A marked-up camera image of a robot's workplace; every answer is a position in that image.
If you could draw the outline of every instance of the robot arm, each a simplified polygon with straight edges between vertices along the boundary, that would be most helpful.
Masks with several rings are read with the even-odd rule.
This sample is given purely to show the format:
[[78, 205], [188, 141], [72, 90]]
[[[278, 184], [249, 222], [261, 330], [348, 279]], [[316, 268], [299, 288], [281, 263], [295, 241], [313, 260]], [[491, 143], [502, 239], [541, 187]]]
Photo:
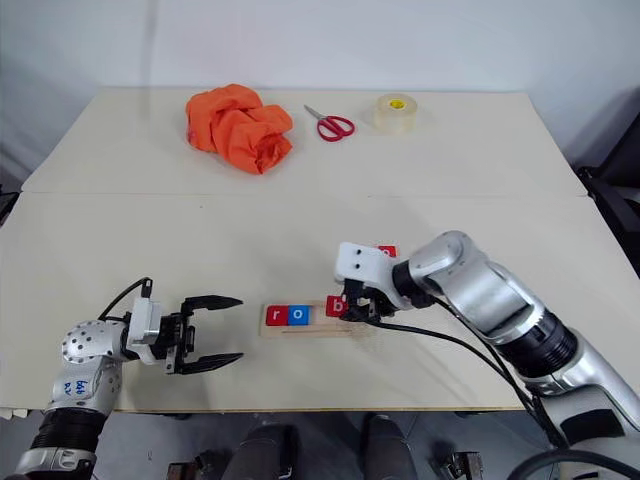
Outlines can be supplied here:
[[640, 399], [577, 331], [464, 233], [444, 233], [408, 260], [343, 243], [335, 277], [349, 321], [379, 322], [446, 298], [463, 322], [509, 361], [568, 445], [637, 464]]
[[[124, 317], [108, 312], [137, 286], [142, 295]], [[152, 281], [140, 279], [125, 290], [97, 320], [78, 324], [63, 338], [62, 371], [53, 386], [52, 400], [30, 450], [20, 459], [16, 473], [30, 479], [90, 479], [96, 462], [98, 436], [114, 408], [122, 387], [122, 364], [140, 360], [163, 364], [167, 374], [206, 372], [242, 357], [229, 353], [201, 357], [187, 363], [194, 350], [194, 310], [218, 310], [242, 302], [209, 295], [191, 297], [180, 312], [162, 314], [151, 300]]]

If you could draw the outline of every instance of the white wall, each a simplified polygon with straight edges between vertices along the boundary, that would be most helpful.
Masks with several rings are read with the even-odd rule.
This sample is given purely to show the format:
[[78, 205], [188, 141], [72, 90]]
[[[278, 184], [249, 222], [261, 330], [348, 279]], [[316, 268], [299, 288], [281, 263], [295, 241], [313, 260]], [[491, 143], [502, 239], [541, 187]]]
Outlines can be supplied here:
[[598, 163], [639, 107], [638, 45], [637, 0], [0, 0], [2, 162], [26, 177], [100, 85], [239, 82], [525, 90]]

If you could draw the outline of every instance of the person's legs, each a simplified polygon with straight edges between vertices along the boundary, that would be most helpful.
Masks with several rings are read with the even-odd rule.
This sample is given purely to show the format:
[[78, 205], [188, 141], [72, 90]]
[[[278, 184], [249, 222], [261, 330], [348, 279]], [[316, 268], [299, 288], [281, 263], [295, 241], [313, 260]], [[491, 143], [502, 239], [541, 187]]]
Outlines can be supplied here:
[[411, 449], [389, 417], [370, 417], [364, 427], [363, 441], [365, 480], [418, 479]]
[[294, 479], [296, 455], [294, 427], [267, 425], [257, 428], [240, 444], [222, 480]]

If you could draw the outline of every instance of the clear tape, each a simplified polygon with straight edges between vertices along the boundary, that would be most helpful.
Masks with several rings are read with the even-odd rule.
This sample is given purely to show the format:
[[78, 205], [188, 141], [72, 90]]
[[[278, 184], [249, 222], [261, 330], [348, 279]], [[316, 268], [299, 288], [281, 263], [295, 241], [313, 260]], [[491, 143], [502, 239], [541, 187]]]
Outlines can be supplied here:
[[415, 126], [417, 111], [418, 103], [409, 95], [389, 93], [376, 101], [373, 123], [383, 133], [409, 132]]

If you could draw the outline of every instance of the orange cloth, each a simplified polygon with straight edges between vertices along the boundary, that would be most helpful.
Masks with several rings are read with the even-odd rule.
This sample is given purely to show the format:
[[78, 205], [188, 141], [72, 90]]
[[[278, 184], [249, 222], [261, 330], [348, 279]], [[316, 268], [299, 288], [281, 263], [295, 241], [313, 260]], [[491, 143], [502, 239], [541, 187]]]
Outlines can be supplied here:
[[291, 117], [278, 105], [262, 106], [258, 94], [242, 85], [194, 95], [186, 110], [189, 143], [245, 172], [266, 172], [292, 148], [282, 135], [293, 128]]

